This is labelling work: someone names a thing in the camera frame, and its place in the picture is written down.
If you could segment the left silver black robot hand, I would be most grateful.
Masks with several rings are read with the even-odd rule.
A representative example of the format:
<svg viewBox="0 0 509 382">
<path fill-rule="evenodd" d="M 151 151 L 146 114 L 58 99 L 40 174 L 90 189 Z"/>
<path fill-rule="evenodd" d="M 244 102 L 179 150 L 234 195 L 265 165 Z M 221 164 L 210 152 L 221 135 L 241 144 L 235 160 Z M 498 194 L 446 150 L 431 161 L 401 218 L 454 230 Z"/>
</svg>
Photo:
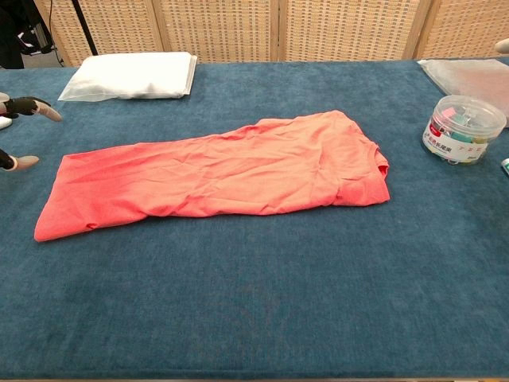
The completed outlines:
<svg viewBox="0 0 509 382">
<path fill-rule="evenodd" d="M 43 115 L 54 121 L 61 122 L 62 116 L 53 109 L 49 103 L 32 96 L 11 98 L 6 93 L 1 93 L 1 117 L 17 118 L 19 115 Z M 6 172 L 26 170 L 39 162 L 39 157 L 26 155 L 14 157 L 1 150 L 1 169 Z"/>
</svg>

